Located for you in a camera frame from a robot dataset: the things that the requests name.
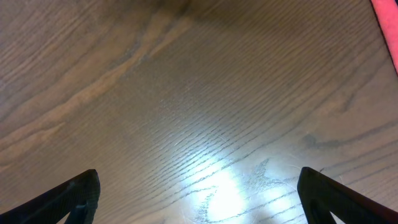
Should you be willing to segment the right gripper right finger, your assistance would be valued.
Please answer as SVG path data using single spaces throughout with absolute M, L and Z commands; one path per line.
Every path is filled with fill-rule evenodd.
M 309 223 L 397 223 L 397 212 L 310 168 L 303 167 L 297 192 Z

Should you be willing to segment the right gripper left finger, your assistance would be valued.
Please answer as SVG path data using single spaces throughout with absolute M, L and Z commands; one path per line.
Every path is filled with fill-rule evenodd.
M 32 200 L 1 214 L 1 223 L 92 224 L 100 197 L 100 180 L 89 169 Z

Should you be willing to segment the red garment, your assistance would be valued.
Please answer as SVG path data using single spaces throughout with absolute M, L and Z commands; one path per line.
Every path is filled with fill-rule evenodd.
M 392 63 L 397 71 L 397 0 L 371 0 L 371 4 L 386 40 Z

